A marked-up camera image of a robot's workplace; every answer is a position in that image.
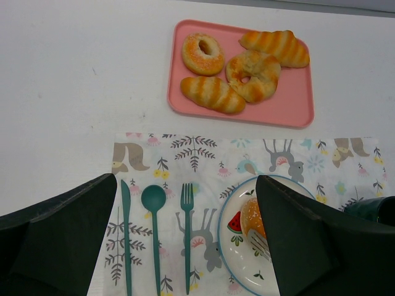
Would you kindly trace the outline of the translucent brown tongs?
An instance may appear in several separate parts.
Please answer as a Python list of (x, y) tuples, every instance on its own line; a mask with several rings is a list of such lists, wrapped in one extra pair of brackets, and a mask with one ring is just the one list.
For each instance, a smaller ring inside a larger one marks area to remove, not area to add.
[(266, 238), (264, 238), (256, 230), (250, 229), (247, 233), (247, 239), (249, 243), (252, 245), (252, 248), (256, 252), (258, 252), (261, 256), (266, 258), (270, 263), (272, 262), (272, 258)]

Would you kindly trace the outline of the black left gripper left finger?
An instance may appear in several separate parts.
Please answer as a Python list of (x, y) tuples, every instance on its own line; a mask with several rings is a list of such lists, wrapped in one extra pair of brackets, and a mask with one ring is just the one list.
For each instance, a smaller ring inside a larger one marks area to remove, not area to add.
[(117, 191), (112, 173), (1, 217), (1, 295), (86, 295)]

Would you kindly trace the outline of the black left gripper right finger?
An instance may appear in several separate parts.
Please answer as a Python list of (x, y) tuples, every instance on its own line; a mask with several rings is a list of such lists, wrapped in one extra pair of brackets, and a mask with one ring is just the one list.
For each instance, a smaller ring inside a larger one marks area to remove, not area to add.
[(393, 295), (394, 226), (310, 199), (269, 176), (256, 193), (281, 295)]

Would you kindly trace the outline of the small glazed oval bun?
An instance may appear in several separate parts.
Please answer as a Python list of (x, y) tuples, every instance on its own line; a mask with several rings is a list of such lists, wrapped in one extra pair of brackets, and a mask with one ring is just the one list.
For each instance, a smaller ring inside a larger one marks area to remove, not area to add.
[(256, 197), (244, 203), (241, 209), (240, 223), (241, 230), (245, 236), (247, 236), (250, 229), (253, 229), (265, 239), (267, 238)]

